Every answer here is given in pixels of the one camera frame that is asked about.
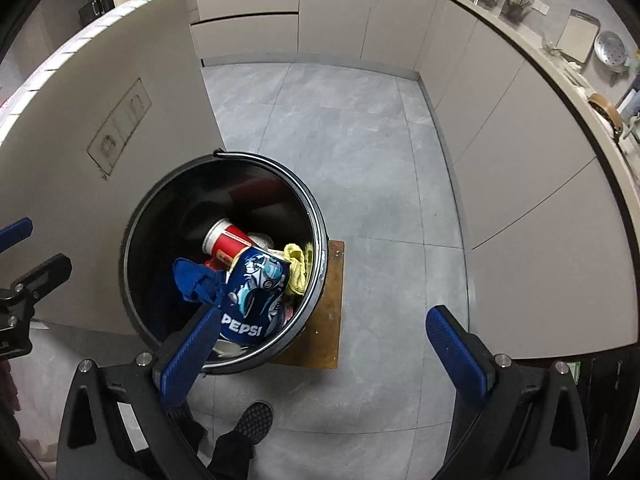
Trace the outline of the person's left hand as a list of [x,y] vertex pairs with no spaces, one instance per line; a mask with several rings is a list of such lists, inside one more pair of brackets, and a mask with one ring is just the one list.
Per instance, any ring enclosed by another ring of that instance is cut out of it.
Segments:
[[0,362],[0,396],[11,413],[21,409],[20,400],[17,397],[17,388],[11,375],[11,365],[8,361]]

